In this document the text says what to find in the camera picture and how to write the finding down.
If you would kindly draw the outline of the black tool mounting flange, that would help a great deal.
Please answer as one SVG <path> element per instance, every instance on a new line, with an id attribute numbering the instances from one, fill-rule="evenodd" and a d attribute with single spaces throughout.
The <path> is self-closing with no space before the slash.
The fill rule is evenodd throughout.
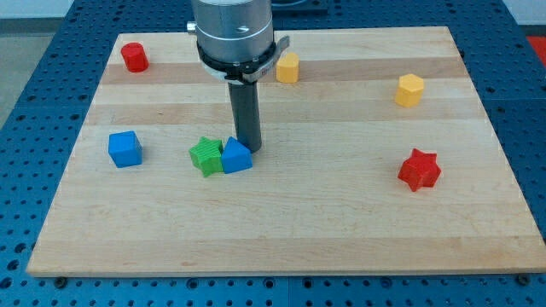
<path id="1" fill-rule="evenodd" d="M 243 62 L 222 62 L 209 56 L 196 44 L 201 65 L 214 78 L 230 84 L 252 84 L 271 71 L 282 52 L 290 45 L 290 37 L 284 36 L 257 58 Z"/>

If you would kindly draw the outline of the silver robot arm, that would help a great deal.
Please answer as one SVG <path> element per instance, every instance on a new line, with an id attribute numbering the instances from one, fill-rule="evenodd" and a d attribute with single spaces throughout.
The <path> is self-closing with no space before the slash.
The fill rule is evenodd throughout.
<path id="1" fill-rule="evenodd" d="M 290 44 L 275 39 L 270 0 L 192 0 L 202 66 L 228 85 L 236 139 L 255 153 L 262 147 L 258 81 L 270 72 Z"/>

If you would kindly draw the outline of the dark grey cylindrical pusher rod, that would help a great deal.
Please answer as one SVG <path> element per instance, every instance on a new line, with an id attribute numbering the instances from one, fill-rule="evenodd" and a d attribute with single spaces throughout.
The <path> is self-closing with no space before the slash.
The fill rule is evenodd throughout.
<path id="1" fill-rule="evenodd" d="M 228 84 L 228 89 L 236 138 L 255 153 L 262 146 L 257 84 Z"/>

